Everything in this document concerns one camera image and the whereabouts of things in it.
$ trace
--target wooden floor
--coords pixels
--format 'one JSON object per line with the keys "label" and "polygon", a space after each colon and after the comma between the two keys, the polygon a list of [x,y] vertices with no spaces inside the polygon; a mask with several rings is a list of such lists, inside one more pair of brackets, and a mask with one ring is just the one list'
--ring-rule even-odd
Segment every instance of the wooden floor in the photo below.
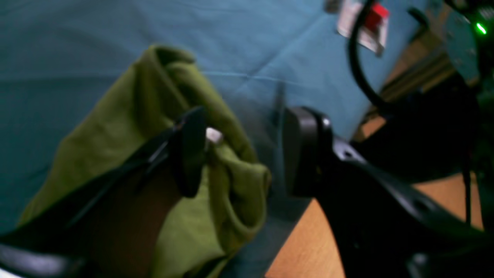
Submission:
{"label": "wooden floor", "polygon": [[[364,133],[372,132],[382,123],[381,119],[375,119],[364,127]],[[458,218],[465,219],[465,187],[461,176],[415,187]],[[472,224],[480,229],[482,227],[476,185],[472,185]],[[312,201],[266,278],[344,277],[331,229],[317,201]]]}

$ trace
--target red object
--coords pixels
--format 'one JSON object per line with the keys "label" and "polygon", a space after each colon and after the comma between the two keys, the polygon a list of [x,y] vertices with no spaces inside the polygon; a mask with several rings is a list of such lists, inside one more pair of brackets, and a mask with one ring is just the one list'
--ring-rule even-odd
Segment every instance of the red object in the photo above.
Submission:
{"label": "red object", "polygon": [[382,20],[389,16],[389,11],[383,7],[381,4],[376,3],[369,12],[367,16],[365,27],[371,30],[372,32],[376,32],[379,25],[382,23]]}

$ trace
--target fabric fold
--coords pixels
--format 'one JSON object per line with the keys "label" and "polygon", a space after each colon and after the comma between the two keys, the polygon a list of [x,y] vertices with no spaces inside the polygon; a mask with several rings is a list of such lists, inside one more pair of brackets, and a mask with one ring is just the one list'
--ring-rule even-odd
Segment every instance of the fabric fold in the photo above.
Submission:
{"label": "fabric fold", "polygon": [[165,221],[151,277],[217,277],[262,227],[271,176],[234,114],[188,52],[152,46],[59,144],[43,187],[25,209],[27,223],[65,195],[123,163],[138,147],[195,106],[222,143],[207,152],[199,193]]}

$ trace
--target white label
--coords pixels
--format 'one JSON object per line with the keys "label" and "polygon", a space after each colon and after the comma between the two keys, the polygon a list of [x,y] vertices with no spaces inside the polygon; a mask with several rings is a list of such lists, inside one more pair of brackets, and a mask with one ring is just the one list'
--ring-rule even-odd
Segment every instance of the white label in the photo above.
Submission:
{"label": "white label", "polygon": [[215,144],[219,144],[223,140],[223,134],[214,128],[207,128],[206,138]]}
{"label": "white label", "polygon": [[[352,28],[362,10],[362,3],[355,2],[355,0],[345,0],[343,3],[343,8],[340,12],[340,17],[338,20],[338,32],[349,38],[352,34]],[[386,46],[386,38],[388,37],[388,23],[389,19],[385,18],[382,21],[381,27],[379,28],[379,38],[376,34],[369,31],[367,28],[362,27],[360,29],[359,43],[368,49],[380,53]]]}

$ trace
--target black wire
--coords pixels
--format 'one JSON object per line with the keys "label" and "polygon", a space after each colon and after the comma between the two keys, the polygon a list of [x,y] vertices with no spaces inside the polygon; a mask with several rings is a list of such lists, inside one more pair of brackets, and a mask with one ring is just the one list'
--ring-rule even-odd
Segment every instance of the black wire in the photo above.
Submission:
{"label": "black wire", "polygon": [[375,2],[376,0],[367,0],[353,26],[350,41],[348,42],[348,58],[350,60],[350,69],[352,70],[355,82],[374,106],[376,106],[382,112],[397,114],[397,109],[395,108],[395,106],[384,101],[367,82],[367,79],[365,78],[362,71],[362,67],[360,66],[357,53],[357,39],[359,37],[360,28],[365,23],[367,15],[369,14]]}
{"label": "black wire", "polygon": [[472,224],[472,178],[470,176],[470,157],[467,155],[462,167],[463,182],[465,183],[465,218],[466,223]]}

